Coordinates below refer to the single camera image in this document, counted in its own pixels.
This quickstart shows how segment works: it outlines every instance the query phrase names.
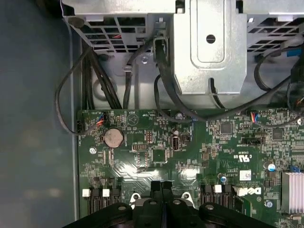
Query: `metal side panel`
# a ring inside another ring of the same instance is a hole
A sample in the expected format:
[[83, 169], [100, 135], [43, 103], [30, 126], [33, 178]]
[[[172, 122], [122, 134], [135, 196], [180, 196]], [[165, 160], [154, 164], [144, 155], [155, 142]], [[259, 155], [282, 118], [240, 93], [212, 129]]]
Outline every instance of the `metal side panel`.
[[62, 0], [75, 15], [115, 13], [175, 13], [175, 0]]
[[[0, 227], [59, 228], [77, 215], [75, 145], [54, 109], [55, 88], [70, 68], [69, 32], [35, 1], [1, 1], [0, 9]], [[80, 95], [73, 91], [77, 77], [61, 93], [68, 124]]]

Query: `mounting screw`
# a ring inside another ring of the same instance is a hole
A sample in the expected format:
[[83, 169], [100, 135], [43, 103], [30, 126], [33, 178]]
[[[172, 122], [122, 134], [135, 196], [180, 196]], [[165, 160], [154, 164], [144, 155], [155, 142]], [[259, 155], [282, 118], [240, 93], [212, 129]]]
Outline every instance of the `mounting screw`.
[[176, 204], [176, 205], [181, 204], [181, 202], [180, 202], [179, 200], [177, 200], [177, 199], [176, 199], [176, 200], [173, 200], [173, 203]]
[[207, 208], [208, 210], [213, 210], [213, 209], [214, 209], [214, 206], [212, 206], [212, 205], [206, 205], [206, 208]]
[[303, 125], [303, 122], [304, 122], [304, 121], [303, 121], [302, 118], [299, 118], [299, 119], [297, 120], [297, 123], [298, 123], [298, 125], [300, 125], [300, 126]]
[[265, 207], [267, 208], [272, 208], [272, 206], [274, 205], [270, 200], [266, 200], [264, 203]]
[[177, 119], [177, 120], [182, 120], [183, 118], [184, 118], [184, 115], [182, 113], [177, 113], [175, 115], [175, 119]]
[[142, 57], [142, 63], [143, 64], [147, 64], [148, 63], [148, 57], [147, 56], [144, 56], [144, 57]]
[[91, 147], [91, 148], [89, 149], [89, 151], [90, 151], [90, 154], [96, 154], [96, 152], [97, 152], [97, 150], [96, 150], [95, 147]]

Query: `screw hole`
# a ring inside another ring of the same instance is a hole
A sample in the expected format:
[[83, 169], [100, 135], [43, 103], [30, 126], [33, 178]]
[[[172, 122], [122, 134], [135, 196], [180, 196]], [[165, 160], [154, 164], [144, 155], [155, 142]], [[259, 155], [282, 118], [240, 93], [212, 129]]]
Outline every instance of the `screw hole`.
[[208, 35], [208, 36], [206, 37], [206, 41], [207, 41], [207, 43], [209, 43], [209, 44], [213, 44], [213, 43], [215, 42], [215, 36], [214, 36], [214, 35]]
[[121, 206], [121, 207], [119, 207], [118, 209], [119, 209], [119, 210], [125, 210], [125, 209], [126, 209], [126, 207]]

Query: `aluminum heatsink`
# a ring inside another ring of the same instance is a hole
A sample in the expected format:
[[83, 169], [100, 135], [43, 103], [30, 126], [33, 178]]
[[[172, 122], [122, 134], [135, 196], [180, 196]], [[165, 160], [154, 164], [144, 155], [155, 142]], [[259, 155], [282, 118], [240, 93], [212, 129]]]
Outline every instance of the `aluminum heatsink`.
[[282, 209], [289, 214], [304, 213], [304, 173], [283, 173]]

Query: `black plastic part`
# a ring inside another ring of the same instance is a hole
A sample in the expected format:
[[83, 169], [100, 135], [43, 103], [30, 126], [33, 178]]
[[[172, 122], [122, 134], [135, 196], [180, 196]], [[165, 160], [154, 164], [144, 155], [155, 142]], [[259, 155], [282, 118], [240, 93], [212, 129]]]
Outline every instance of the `black plastic part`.
[[304, 46], [302, 46], [300, 59], [297, 61], [296, 65], [291, 70], [290, 82], [304, 83]]
[[229, 228], [274, 228], [259, 220], [230, 210], [216, 203], [205, 203], [199, 207], [199, 217], [211, 223]]
[[175, 199], [168, 203], [168, 212], [171, 220], [170, 227], [174, 228], [206, 228], [205, 223], [196, 213], [193, 213], [191, 207], [188, 207], [183, 200]]
[[36, 4], [46, 16], [55, 19], [62, 18], [59, 0], [36, 0]]
[[108, 228], [130, 220], [132, 220], [131, 206], [125, 203], [116, 203], [63, 228]]
[[260, 138], [242, 138], [242, 144], [258, 146], [262, 144], [262, 140]]
[[137, 216], [134, 223], [134, 228], [162, 227], [162, 202], [156, 199], [145, 201], [143, 203], [141, 214]]

